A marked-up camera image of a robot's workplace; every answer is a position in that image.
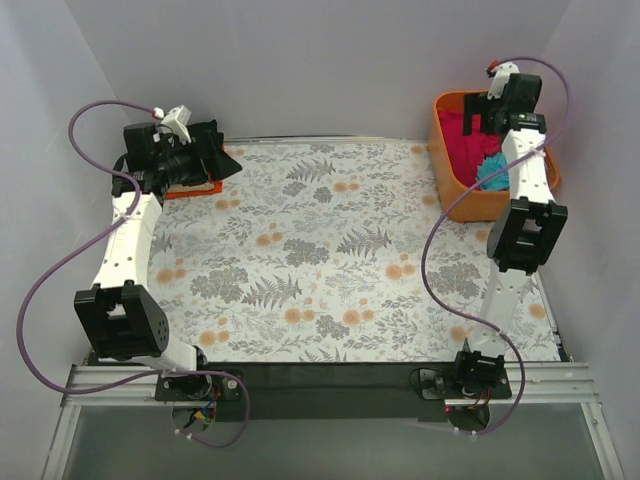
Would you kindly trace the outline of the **pink t shirt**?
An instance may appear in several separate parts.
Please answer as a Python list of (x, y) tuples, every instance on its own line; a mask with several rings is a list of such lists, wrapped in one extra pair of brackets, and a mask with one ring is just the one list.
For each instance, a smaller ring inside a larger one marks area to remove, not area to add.
[(470, 187), (477, 181), (477, 168), (485, 157), (502, 152), (501, 139), (496, 135), (481, 133), (479, 117), (473, 120), (470, 136), (462, 135), (462, 112), (440, 111), (438, 119), (453, 173), (463, 185)]

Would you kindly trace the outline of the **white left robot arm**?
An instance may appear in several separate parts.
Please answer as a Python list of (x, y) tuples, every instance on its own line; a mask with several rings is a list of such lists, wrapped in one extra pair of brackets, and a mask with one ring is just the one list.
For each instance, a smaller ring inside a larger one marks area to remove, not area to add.
[(239, 173), (216, 121), (181, 127), (172, 121), (128, 125), (125, 153), (112, 176), (114, 231), (92, 285), (74, 309), (96, 356), (158, 370), (198, 368), (201, 351), (170, 334), (165, 312), (148, 287), (155, 226), (169, 191), (200, 187)]

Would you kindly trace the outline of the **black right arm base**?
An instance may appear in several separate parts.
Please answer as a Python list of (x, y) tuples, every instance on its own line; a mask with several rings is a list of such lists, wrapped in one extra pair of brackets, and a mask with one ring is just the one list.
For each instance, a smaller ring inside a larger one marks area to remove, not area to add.
[(461, 400), (461, 404), (446, 405), (445, 416), (454, 428), (469, 433), (489, 426), (491, 400), (512, 397), (504, 356), (479, 351), (462, 350), (452, 363), (416, 368), (408, 381), (422, 400)]

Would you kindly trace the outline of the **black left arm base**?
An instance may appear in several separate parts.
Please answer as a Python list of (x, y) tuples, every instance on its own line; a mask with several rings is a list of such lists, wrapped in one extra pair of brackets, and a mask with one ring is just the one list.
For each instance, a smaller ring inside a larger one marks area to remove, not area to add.
[(233, 376), (202, 375), (159, 377), (154, 400), (172, 404), (171, 418), (177, 428), (201, 433), (216, 422), (242, 422), (245, 418), (245, 395), (240, 388), (241, 370)]

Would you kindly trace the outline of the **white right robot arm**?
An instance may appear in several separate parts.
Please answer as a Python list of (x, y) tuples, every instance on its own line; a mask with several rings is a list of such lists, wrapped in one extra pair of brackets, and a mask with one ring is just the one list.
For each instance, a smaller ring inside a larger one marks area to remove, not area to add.
[(490, 273), (480, 310), (483, 322), (455, 360), (463, 394), (483, 396), (507, 383), (502, 336), (523, 288), (549, 259), (568, 218), (567, 208), (554, 200), (546, 173), (546, 122), (535, 111), (541, 78), (521, 73), (512, 62), (494, 67), (489, 75), (487, 92), (464, 98), (463, 132), (469, 134), (473, 116), (479, 116), (482, 132), (501, 137), (509, 201), (487, 240)]

